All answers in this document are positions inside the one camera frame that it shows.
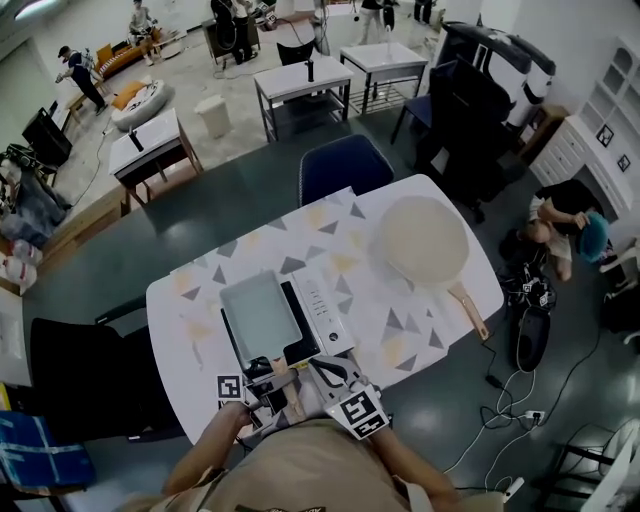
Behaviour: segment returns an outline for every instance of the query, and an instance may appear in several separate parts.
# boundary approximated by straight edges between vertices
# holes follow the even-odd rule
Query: pillow
[[[131,82],[118,93],[116,99],[111,103],[118,110],[124,110],[127,104],[135,98],[138,91],[146,87],[142,82]]]
[[[104,64],[105,62],[107,62],[110,58],[113,57],[113,50],[111,49],[111,45],[108,44],[107,46],[105,46],[104,48],[100,48],[96,54],[98,55],[98,63],[99,64]]]
[[[609,223],[602,215],[596,212],[588,212],[587,217],[589,224],[584,227],[576,238],[576,249],[587,263],[595,263],[607,248]]]

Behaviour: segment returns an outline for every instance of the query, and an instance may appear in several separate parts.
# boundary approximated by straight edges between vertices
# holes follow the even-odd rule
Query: blue chair
[[[364,135],[349,135],[305,153],[298,176],[298,203],[304,206],[343,188],[356,195],[393,181],[393,168]]]
[[[400,126],[402,126],[402,121],[404,120],[404,115],[407,112],[420,121],[425,128],[431,128],[431,95],[426,94],[425,96],[419,96],[418,98],[413,98],[405,102],[404,107],[402,107],[402,112],[400,112],[400,118],[396,123],[396,127],[393,129],[391,144],[395,143],[398,132],[400,131]]]

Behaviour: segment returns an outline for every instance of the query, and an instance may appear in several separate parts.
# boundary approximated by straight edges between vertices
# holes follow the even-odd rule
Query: teal hair
[[[607,248],[609,240],[609,223],[596,212],[588,212],[589,224],[576,238],[576,250],[580,257],[588,263],[595,263]]]

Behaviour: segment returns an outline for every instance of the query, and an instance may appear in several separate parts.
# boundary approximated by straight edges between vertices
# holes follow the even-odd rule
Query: office chair
[[[364,135],[349,135],[304,154],[298,175],[298,203],[304,206],[343,188],[365,194],[393,181],[393,168]]]
[[[33,321],[33,386],[59,443],[115,436],[144,442],[184,434],[162,386],[148,327],[121,337],[106,325],[144,307],[143,296],[100,316],[95,325]]]
[[[511,111],[509,95],[464,60],[431,70],[429,95],[431,129],[418,144],[416,169],[482,222],[480,201],[491,201],[526,172],[526,166],[506,156],[513,142],[503,124]],[[449,160],[440,174],[431,160],[443,147]]]

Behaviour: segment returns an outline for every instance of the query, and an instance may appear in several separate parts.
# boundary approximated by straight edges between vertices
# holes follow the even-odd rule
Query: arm
[[[457,512],[458,493],[449,478],[407,448],[388,427],[369,436],[374,451],[392,475],[422,487],[435,512]]]
[[[558,224],[576,224],[580,229],[582,229],[586,224],[589,223],[589,219],[583,212],[580,212],[576,215],[571,215],[570,213],[564,213],[556,210],[556,208],[553,206],[553,201],[551,200],[551,198],[548,198],[544,203],[540,205],[540,207],[538,208],[538,216],[546,222]]]
[[[198,483],[207,469],[221,469],[236,436],[242,427],[250,423],[249,412],[244,405],[238,402],[226,404],[207,425],[195,446],[178,462],[162,492],[172,496],[186,491]]]

